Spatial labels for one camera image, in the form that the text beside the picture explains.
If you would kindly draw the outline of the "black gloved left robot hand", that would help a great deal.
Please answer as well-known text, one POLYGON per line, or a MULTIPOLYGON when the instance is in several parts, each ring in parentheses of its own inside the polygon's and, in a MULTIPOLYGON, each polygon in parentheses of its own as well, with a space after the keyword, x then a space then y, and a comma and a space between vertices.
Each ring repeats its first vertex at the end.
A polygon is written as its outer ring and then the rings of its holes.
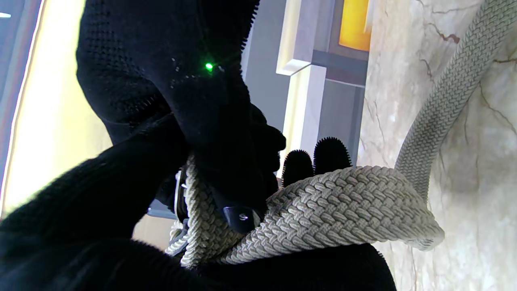
POLYGON ((172 115, 58 177, 1 222, 2 291, 394 291, 369 245, 189 271, 133 240, 158 189, 186 161, 172 115))

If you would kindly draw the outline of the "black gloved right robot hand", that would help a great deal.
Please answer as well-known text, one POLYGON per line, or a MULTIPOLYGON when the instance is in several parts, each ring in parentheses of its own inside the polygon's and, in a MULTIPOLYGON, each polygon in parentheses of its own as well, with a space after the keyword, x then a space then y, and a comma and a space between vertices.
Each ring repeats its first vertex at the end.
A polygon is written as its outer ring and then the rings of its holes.
POLYGON ((172 114, 236 232, 277 191, 282 133, 250 101, 242 52, 258 0, 87 0, 77 78, 114 144, 172 114))

